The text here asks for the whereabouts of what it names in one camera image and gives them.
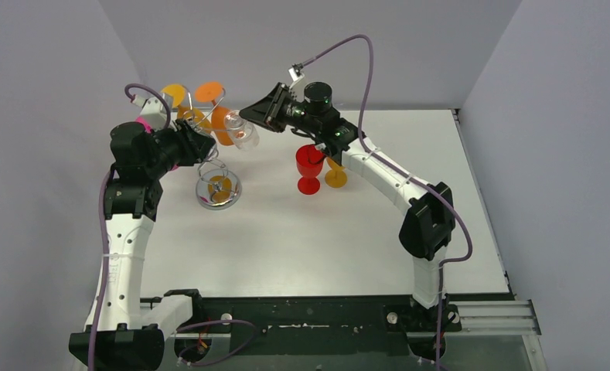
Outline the clear wine glass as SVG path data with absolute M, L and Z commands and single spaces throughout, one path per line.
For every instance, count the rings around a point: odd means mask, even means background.
M 255 126 L 243 119 L 238 111 L 230 111 L 224 118 L 225 128 L 234 145 L 242 151 L 255 149 L 260 142 Z

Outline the red wine glass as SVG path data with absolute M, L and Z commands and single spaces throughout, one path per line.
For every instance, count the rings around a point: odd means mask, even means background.
M 295 153 L 295 161 L 301 178 L 298 180 L 298 191 L 307 196 L 320 190 L 318 176 L 322 171 L 325 155 L 314 145 L 304 145 Z

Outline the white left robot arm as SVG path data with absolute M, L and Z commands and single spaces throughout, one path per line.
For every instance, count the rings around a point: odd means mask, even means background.
M 151 130 L 127 122 L 112 129 L 110 137 L 114 162 L 98 206 L 103 247 L 97 293 L 83 330 L 70 335 L 69 351 L 88 370 L 157 370 L 178 327 L 195 333 L 206 323 L 206 311 L 196 305 L 196 290 L 171 294 L 157 308 L 141 311 L 145 254 L 162 197 L 160 180 L 175 167 L 203 163 L 216 140 L 183 119 L 174 128 Z

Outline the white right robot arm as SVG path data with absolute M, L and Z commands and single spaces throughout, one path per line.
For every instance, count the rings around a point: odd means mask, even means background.
M 438 305 L 443 290 L 439 264 L 455 228 L 450 188 L 443 182 L 432 185 L 392 162 L 333 107 L 332 88 L 326 83 L 308 84 L 301 101 L 286 84 L 277 83 L 266 97 L 241 109 L 240 116 L 276 133 L 288 127 L 301 131 L 321 153 L 393 203 L 404 216 L 398 239 L 414 262 L 412 298 L 418 305 L 412 310 L 413 323 L 426 332 L 440 325 L 444 315 Z

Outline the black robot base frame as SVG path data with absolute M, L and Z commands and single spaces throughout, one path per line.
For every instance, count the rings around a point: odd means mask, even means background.
M 409 352 L 433 360 L 445 335 L 462 330 L 456 305 L 439 315 L 405 294 L 199 298 L 172 353 L 184 366 L 242 356 L 342 356 Z

